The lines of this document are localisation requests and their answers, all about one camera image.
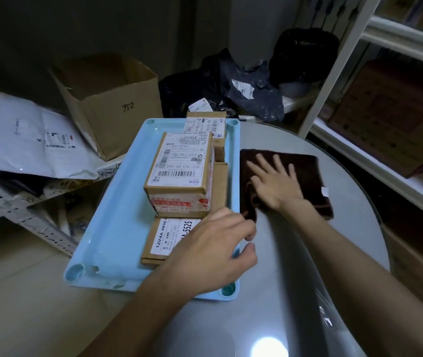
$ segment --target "hand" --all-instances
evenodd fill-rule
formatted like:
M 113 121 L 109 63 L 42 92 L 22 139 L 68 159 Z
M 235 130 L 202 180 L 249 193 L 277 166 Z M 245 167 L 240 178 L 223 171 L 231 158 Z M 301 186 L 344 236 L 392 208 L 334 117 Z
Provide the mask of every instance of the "hand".
M 261 154 L 256 155 L 261 168 L 248 161 L 248 167 L 256 174 L 251 177 L 257 196 L 268 207 L 281 211 L 284 202 L 292 199 L 303 200 L 302 191 L 296 177 L 294 165 L 289 164 L 289 174 L 281 163 L 279 155 L 273 155 L 275 170 Z
M 232 258 L 238 243 L 252 240 L 255 234 L 253 221 L 221 208 L 197 224 L 155 272 L 179 297 L 192 299 L 217 290 L 256 265 L 254 243 L 248 243 L 239 257 Z

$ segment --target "tiled floor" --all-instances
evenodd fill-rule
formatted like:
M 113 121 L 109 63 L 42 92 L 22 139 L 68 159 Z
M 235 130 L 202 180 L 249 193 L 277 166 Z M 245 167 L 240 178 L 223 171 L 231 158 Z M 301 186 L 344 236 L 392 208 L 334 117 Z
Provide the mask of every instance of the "tiled floor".
M 130 298 L 66 286 L 68 261 L 0 220 L 0 356 L 76 356 Z

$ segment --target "brown cloth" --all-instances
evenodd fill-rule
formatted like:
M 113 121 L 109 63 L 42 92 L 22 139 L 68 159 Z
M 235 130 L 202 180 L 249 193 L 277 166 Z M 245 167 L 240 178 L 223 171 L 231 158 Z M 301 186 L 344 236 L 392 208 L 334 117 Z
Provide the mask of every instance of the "brown cloth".
M 289 164 L 294 164 L 304 199 L 311 202 L 317 212 L 325 219 L 329 220 L 334 217 L 329 198 L 322 195 L 323 184 L 316 156 L 243 149 L 239 152 L 239 209 L 246 219 L 256 221 L 256 207 L 266 207 L 256 195 L 256 190 L 251 184 L 250 179 L 255 173 L 246 164 L 246 161 L 249 160 L 259 165 L 256 154 L 262 154 L 264 159 L 273 167 L 275 167 L 272 158 L 274 154 L 279 155 L 286 170 Z

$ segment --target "gray round table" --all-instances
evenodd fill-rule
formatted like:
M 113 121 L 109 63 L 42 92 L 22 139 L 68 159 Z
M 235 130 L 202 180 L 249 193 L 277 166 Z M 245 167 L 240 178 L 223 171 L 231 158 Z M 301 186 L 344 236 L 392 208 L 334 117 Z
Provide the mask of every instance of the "gray round table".
M 312 143 L 273 126 L 242 122 L 240 136 L 241 149 L 317 156 L 334 210 L 330 224 L 389 269 L 375 212 L 339 163 Z M 258 264 L 241 277 L 238 297 L 231 302 L 191 301 L 156 342 L 156 355 L 364 356 L 292 227 L 281 216 L 260 211 L 256 227 Z M 107 291 L 103 296 L 114 312 L 131 298 Z

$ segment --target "barcode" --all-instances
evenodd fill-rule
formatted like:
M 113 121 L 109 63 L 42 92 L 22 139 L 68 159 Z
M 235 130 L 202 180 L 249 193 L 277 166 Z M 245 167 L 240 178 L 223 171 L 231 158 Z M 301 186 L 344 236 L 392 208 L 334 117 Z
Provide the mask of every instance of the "barcode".
M 194 177 L 194 171 L 186 170 L 163 170 L 159 172 L 160 177 Z
M 166 149 L 163 152 L 162 159 L 160 160 L 160 163 L 159 163 L 159 169 L 163 169 L 167 165 L 167 159 L 169 158 L 170 150 L 171 149 Z

